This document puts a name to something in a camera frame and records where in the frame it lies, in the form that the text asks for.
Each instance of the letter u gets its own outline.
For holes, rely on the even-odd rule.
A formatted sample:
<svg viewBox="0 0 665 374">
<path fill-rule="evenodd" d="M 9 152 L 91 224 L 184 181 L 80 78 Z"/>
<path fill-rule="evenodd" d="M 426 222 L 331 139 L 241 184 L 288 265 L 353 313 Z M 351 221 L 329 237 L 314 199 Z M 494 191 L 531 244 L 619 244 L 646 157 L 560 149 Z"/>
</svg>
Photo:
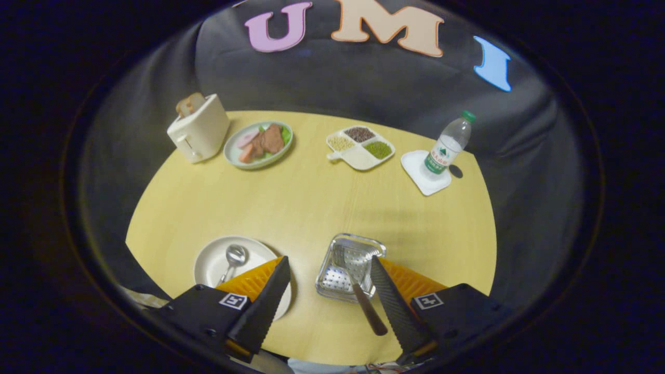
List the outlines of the letter u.
<svg viewBox="0 0 665 374">
<path fill-rule="evenodd" d="M 286 13 L 289 19 L 289 30 L 283 38 L 272 39 L 268 35 L 268 20 L 273 16 L 273 12 L 260 14 L 247 22 L 245 26 L 249 29 L 249 42 L 251 46 L 259 52 L 277 52 L 284 51 L 296 46 L 305 37 L 305 11 L 311 7 L 312 3 L 296 3 L 282 8 L 282 13 Z"/>
</svg>

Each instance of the yellow table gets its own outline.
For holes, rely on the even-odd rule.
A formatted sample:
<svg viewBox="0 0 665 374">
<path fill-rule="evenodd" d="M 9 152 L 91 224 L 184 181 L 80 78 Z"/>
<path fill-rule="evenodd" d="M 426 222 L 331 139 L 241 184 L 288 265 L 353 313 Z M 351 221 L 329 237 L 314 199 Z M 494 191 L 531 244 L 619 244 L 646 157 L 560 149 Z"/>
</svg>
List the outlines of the yellow table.
<svg viewBox="0 0 665 374">
<path fill-rule="evenodd" d="M 360 306 L 317 294 L 314 283 L 333 236 L 348 232 L 383 242 L 386 257 L 448 286 L 466 282 L 489 294 L 496 265 L 494 219 L 487 187 L 472 154 L 446 189 L 423 196 L 400 163 L 403 153 L 434 141 L 403 130 L 347 118 L 297 112 L 229 112 L 227 138 L 263 120 L 289 124 L 295 142 L 279 162 L 240 170 L 223 154 L 190 164 L 176 150 L 139 201 L 126 243 L 138 263 L 170 296 L 194 285 L 199 251 L 220 236 L 255 238 L 288 255 L 294 298 L 263 348 L 287 357 L 333 365 L 395 360 L 391 332 L 377 337 Z M 396 148 L 385 163 L 358 172 L 326 159 L 330 133 L 367 125 Z M 388 320 L 378 300 L 379 315 Z"/>
</svg>

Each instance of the white divided tray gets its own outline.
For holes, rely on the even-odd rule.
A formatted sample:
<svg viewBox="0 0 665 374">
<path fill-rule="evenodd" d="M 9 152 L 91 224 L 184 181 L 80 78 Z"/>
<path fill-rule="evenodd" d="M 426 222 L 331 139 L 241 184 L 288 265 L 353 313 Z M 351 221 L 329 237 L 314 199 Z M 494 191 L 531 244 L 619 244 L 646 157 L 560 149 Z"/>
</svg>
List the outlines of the white divided tray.
<svg viewBox="0 0 665 374">
<path fill-rule="evenodd" d="M 356 127 L 366 128 L 367 130 L 371 131 L 371 133 L 374 134 L 374 137 L 369 138 L 364 142 L 357 142 L 353 140 L 353 138 L 351 138 L 349 135 L 346 134 L 346 131 Z M 351 141 L 353 143 L 353 146 L 341 151 L 336 150 L 330 142 L 330 140 L 336 136 Z M 369 151 L 367 151 L 367 149 L 365 149 L 366 145 L 373 142 L 386 143 L 390 147 L 390 154 L 380 160 L 374 157 L 374 155 L 372 155 L 371 153 L 369 153 Z M 326 138 L 326 144 L 328 144 L 328 146 L 332 150 L 332 153 L 328 154 L 327 156 L 330 161 L 338 160 L 341 158 L 356 170 L 369 170 L 375 167 L 376 165 L 386 162 L 390 157 L 392 157 L 393 154 L 395 154 L 395 147 L 392 145 L 392 143 L 388 142 L 383 136 L 380 136 L 376 131 L 372 130 L 367 126 L 352 126 L 340 131 L 336 131 L 328 135 L 328 137 Z"/>
</svg>

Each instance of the foam letter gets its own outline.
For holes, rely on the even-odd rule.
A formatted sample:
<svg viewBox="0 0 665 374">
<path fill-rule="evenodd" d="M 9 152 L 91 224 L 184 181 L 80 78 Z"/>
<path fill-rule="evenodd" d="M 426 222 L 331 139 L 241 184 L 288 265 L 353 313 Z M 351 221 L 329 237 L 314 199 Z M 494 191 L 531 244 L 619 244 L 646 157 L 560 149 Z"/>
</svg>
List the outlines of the foam letter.
<svg viewBox="0 0 665 374">
<path fill-rule="evenodd" d="M 473 68 L 475 73 L 487 82 L 510 92 L 511 87 L 508 84 L 508 61 L 510 61 L 510 56 L 481 37 L 474 36 L 473 38 L 483 46 L 483 64 Z"/>
<path fill-rule="evenodd" d="M 268 35 L 268 20 L 273 16 L 273 12 L 260 14 L 248 20 L 245 26 L 249 29 L 251 46 L 259 52 L 277 52 L 300 43 L 305 37 L 305 10 L 311 6 L 311 1 L 307 1 L 282 8 L 282 13 L 286 13 L 289 18 L 289 30 L 281 39 L 272 39 Z"/>
<path fill-rule="evenodd" d="M 402 29 L 406 36 L 397 41 L 404 49 L 432 57 L 441 57 L 439 24 L 444 20 L 415 7 L 404 7 L 390 14 L 375 0 L 336 0 L 342 7 L 339 30 L 332 33 L 336 41 L 363 42 L 370 36 L 362 30 L 362 21 L 381 43 L 392 40 Z"/>
</svg>

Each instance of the perforated metal basket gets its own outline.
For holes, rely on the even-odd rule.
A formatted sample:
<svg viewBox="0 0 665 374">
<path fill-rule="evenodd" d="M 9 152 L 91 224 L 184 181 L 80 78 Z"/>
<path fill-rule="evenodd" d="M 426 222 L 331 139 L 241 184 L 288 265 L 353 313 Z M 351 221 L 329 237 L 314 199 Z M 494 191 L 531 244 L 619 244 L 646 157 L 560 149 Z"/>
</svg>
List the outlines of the perforated metal basket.
<svg viewBox="0 0 665 374">
<path fill-rule="evenodd" d="M 348 275 L 333 262 L 333 250 L 343 253 L 348 272 L 356 278 L 367 297 L 374 296 L 375 288 L 370 278 L 372 256 L 386 257 L 386 246 L 370 238 L 343 233 L 337 234 L 328 246 L 315 284 L 317 292 L 331 299 L 357 303 Z"/>
</svg>

